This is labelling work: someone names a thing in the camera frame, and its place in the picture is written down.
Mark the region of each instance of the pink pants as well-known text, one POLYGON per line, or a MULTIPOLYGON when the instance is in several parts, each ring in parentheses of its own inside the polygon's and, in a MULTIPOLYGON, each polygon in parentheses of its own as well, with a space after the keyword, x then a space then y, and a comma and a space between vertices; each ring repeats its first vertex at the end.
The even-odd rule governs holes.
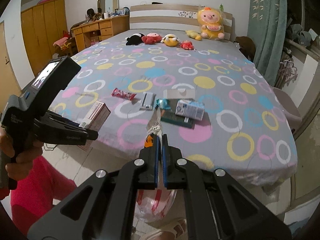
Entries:
POLYGON ((13 223, 26 236, 31 225, 52 209, 54 198, 62 200, 75 188, 76 184, 44 157, 36 158, 28 177, 11 191, 13 223))

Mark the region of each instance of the wooden headboard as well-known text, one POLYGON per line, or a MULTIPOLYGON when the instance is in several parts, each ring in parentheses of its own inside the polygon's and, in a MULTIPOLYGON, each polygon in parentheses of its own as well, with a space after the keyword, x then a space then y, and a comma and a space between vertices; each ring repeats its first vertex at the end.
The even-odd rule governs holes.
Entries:
MULTIPOLYGON (((146 4, 130 7, 130 29, 168 29, 200 31, 197 21, 199 6, 182 4, 146 4)), ((232 14, 224 20, 225 39, 230 39, 232 14)))

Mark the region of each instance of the green curtain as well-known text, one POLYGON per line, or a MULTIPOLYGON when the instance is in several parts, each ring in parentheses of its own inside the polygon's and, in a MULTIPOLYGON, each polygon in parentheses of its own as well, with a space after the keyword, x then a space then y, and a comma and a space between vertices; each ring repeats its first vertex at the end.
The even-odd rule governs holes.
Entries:
POLYGON ((256 45, 254 64, 274 86, 287 23, 287 0, 250 0, 248 37, 256 45))

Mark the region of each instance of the bed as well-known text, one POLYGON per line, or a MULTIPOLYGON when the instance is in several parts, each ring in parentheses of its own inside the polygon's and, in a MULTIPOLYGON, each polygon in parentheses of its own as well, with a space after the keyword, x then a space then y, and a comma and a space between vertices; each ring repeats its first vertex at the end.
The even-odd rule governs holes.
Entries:
MULTIPOLYGON (((198 29, 197 10, 183 5, 131 7, 130 24, 135 29, 73 56, 81 71, 50 109, 80 123, 96 100, 105 102, 111 114, 92 146, 134 159, 144 145, 152 115, 139 110, 143 92, 162 98, 166 89, 195 89, 196 100, 205 104, 204 118, 192 129, 162 122, 169 144, 201 168, 223 168, 244 185, 284 181, 297 167, 288 122, 272 89, 233 43, 192 40, 195 51, 162 43, 125 45, 125 38, 134 33, 173 33, 181 41, 189 39, 185 30, 198 29), (137 93, 137 100, 112 97, 116 87, 137 93)), ((232 15, 227 15, 228 33, 232 15)))

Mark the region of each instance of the wardrobe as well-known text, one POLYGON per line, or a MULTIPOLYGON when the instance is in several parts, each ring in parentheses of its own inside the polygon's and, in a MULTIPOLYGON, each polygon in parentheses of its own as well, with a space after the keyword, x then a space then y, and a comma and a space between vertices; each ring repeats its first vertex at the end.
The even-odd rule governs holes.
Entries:
POLYGON ((51 0, 21 12, 24 46, 36 76, 56 53, 53 43, 68 31, 64 0, 51 0))

